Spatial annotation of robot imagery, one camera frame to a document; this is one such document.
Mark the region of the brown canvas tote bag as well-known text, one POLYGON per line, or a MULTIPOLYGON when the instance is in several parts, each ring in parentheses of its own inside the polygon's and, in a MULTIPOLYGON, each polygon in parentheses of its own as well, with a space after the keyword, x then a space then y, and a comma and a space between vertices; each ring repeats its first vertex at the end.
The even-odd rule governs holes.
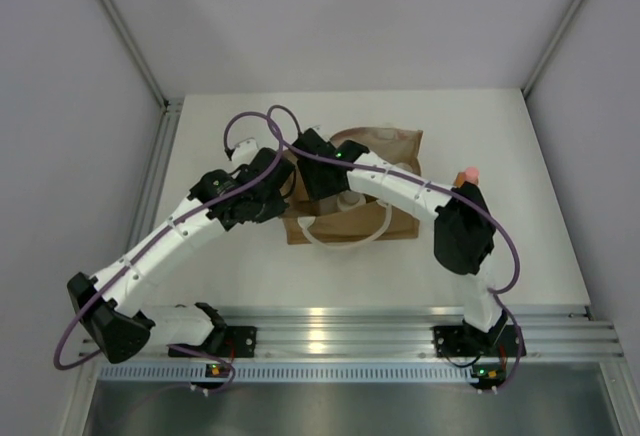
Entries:
MULTIPOLYGON (((334 146, 353 140, 368 147, 381 158, 397 166, 404 162, 421 174, 418 160, 423 132, 393 127, 356 127, 342 130, 329 138, 334 146)), ((317 202, 309 200, 304 184, 296 183, 289 198, 289 208, 281 217, 287 243, 308 244, 309 236, 324 244, 346 244, 375 240, 415 239, 420 223, 411 215, 386 207, 377 199, 365 195, 366 204, 341 212, 336 205, 337 196, 317 202)))

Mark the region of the orange bottle pink cap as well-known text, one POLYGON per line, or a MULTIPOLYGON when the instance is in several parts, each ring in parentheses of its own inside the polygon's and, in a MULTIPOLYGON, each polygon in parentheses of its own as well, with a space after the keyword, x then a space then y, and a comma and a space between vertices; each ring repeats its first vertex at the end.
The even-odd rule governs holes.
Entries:
POLYGON ((454 180, 454 186, 461 188, 465 183, 473 185, 479 184, 479 170, 476 167, 467 167, 464 171, 457 174, 454 180))

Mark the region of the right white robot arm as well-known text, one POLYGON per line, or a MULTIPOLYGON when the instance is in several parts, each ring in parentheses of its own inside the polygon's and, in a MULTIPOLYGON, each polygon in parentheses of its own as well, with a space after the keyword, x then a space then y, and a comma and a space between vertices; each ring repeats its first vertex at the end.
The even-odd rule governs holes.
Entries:
POLYGON ((499 300, 513 286, 496 288, 489 271, 495 235, 503 237, 509 250, 516 247, 490 214, 476 183, 436 184, 361 143, 346 140, 335 146, 313 129, 301 133, 291 149, 310 200, 369 196, 432 228, 434 258, 457 276, 463 297, 463 321, 446 333, 439 345, 442 355, 487 356, 497 350, 514 326, 499 300))

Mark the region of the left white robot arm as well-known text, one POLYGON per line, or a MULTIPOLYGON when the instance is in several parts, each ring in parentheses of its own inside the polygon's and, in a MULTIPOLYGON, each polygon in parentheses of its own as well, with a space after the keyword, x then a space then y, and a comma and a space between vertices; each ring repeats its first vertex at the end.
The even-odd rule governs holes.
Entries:
POLYGON ((82 327, 107 360, 119 364, 143 349, 166 346, 174 357, 224 354, 228 326, 206 303, 150 306, 151 293, 199 248, 244 223, 264 223, 288 207, 282 189, 295 165, 270 148, 228 173, 206 173, 177 209, 128 253, 67 290, 82 327))

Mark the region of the round white jar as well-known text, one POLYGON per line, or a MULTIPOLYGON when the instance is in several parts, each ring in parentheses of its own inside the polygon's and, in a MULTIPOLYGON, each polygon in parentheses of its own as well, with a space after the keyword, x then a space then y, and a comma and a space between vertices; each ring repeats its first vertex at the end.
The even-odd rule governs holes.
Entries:
POLYGON ((341 212, 353 210, 366 204, 366 197, 362 193, 344 191, 337 196, 336 205, 341 212))

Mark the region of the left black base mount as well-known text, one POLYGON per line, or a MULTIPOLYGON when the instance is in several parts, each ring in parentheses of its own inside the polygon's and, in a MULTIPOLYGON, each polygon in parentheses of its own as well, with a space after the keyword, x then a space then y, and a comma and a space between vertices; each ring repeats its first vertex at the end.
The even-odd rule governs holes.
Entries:
POLYGON ((257 328, 254 326, 216 327, 198 346, 179 345, 179 348, 188 350, 188 353, 171 347, 168 350, 168 356, 186 358, 190 357, 192 352, 198 352, 218 358, 253 358, 256 341, 257 328))

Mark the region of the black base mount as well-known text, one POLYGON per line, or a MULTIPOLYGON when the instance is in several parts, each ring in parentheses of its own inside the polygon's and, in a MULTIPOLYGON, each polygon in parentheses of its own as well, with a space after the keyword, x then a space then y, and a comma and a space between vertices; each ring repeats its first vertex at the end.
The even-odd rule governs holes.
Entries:
POLYGON ((179 348, 188 350, 188 353, 171 347, 168 350, 168 356, 186 358, 190 357, 192 352, 198 352, 218 358, 253 358, 256 341, 257 328, 254 326, 216 327, 198 346, 179 345, 179 348))
POLYGON ((497 358, 505 354, 515 358, 527 354, 524 340, 513 325, 484 333, 466 324, 441 325, 433 328, 436 354, 440 358, 497 358))

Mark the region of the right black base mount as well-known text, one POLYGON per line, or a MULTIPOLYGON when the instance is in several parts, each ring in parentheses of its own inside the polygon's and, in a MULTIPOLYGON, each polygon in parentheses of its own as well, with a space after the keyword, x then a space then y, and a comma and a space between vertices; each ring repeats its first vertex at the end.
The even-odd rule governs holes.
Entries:
POLYGON ((436 354, 440 358, 497 358, 505 354, 515 358, 527 354, 524 340, 513 325, 484 333, 466 324, 441 325, 433 328, 436 354))

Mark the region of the left aluminium frame post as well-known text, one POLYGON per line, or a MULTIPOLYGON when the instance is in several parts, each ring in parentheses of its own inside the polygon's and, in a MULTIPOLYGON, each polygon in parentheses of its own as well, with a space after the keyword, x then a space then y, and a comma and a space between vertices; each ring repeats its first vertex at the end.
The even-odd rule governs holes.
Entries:
POLYGON ((168 105, 168 99, 151 71, 143 52, 130 31, 116 2, 114 0, 96 0, 96 2, 100 6, 115 36, 120 41, 125 54, 141 77, 151 97, 161 109, 165 109, 168 105))

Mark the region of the aluminium frame post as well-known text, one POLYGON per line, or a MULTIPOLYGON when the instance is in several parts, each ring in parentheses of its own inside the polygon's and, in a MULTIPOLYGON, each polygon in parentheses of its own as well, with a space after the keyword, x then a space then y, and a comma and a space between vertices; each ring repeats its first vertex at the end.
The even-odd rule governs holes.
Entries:
POLYGON ((151 97, 161 109, 165 109, 168 105, 168 99, 151 71, 143 52, 130 31, 116 2, 114 0, 96 0, 96 2, 100 6, 115 36, 120 41, 125 54, 141 77, 151 97))
POLYGON ((544 76, 587 2, 588 0, 569 0, 567 3, 561 18, 554 26, 554 30, 545 43, 543 51, 536 59, 534 66, 521 88, 524 100, 529 98, 544 76))

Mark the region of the aluminium mounting rail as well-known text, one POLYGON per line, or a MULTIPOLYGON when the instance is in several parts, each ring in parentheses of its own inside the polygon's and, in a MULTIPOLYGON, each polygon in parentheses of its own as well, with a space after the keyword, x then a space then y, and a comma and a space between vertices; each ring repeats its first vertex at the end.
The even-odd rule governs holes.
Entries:
MULTIPOLYGON (((528 362, 602 362, 624 356, 612 323, 581 306, 513 305, 528 362)), ((433 329, 458 307, 223 307, 230 325, 257 329, 259 361, 433 361, 433 329)))

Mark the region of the right aluminium frame post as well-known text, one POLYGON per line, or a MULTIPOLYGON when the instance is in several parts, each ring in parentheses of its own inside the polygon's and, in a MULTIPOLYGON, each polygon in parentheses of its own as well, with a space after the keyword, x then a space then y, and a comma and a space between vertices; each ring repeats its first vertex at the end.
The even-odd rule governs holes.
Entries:
POLYGON ((524 100, 529 98, 544 76, 587 2, 588 0, 569 0, 567 3, 561 18, 554 26, 554 30, 545 43, 543 51, 536 59, 534 66, 521 88, 524 100))

